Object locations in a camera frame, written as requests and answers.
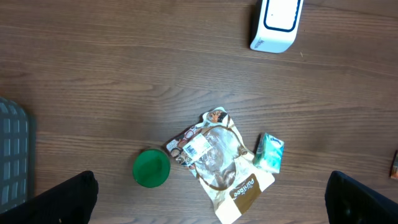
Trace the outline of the beige brown snack pouch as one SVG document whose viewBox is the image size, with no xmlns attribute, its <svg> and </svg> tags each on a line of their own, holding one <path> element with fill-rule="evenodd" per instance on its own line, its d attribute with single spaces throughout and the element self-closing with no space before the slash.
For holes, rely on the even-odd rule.
<svg viewBox="0 0 398 224">
<path fill-rule="evenodd" d="M 233 223 L 275 181 L 253 164 L 231 116 L 222 107 L 203 113 L 202 121 L 173 138 L 170 155 L 200 182 L 222 224 Z"/>
</svg>

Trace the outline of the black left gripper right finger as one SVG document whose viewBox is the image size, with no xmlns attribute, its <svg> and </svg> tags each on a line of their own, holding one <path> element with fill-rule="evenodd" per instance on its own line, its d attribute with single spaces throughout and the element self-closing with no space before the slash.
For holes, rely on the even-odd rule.
<svg viewBox="0 0 398 224">
<path fill-rule="evenodd" d="M 397 203 L 337 170 L 328 179 L 325 205 L 330 224 L 397 224 Z"/>
</svg>

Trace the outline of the green lid jar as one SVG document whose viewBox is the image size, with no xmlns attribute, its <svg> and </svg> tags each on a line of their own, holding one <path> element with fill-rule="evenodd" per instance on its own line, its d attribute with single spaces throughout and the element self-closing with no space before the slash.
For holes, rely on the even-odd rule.
<svg viewBox="0 0 398 224">
<path fill-rule="evenodd" d="M 143 150 L 132 165 L 135 181 L 146 188 L 162 185 L 169 177 L 171 163 L 168 155 L 155 148 Z"/>
</svg>

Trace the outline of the small teal tissue pack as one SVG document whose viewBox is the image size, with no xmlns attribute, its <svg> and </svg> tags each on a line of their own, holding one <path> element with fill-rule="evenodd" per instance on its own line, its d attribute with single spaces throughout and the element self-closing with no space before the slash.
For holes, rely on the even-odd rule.
<svg viewBox="0 0 398 224">
<path fill-rule="evenodd" d="M 266 172 L 279 174 L 282 163 L 285 142 L 276 137 L 263 133 L 257 145 L 254 165 Z"/>
</svg>

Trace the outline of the orange tissue pack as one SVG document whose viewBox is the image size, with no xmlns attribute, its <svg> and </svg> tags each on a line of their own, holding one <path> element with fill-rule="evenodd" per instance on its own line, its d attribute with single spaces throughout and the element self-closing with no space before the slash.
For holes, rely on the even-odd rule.
<svg viewBox="0 0 398 224">
<path fill-rule="evenodd" d="M 390 178 L 398 179 L 398 151 L 394 153 L 394 157 L 391 164 Z"/>
</svg>

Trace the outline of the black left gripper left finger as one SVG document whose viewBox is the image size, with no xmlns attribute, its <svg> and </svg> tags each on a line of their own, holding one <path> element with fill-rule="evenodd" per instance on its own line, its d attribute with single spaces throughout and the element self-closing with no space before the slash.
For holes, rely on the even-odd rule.
<svg viewBox="0 0 398 224">
<path fill-rule="evenodd" d="M 98 181 L 86 170 L 1 214 L 1 224 L 87 224 L 98 198 Z"/>
</svg>

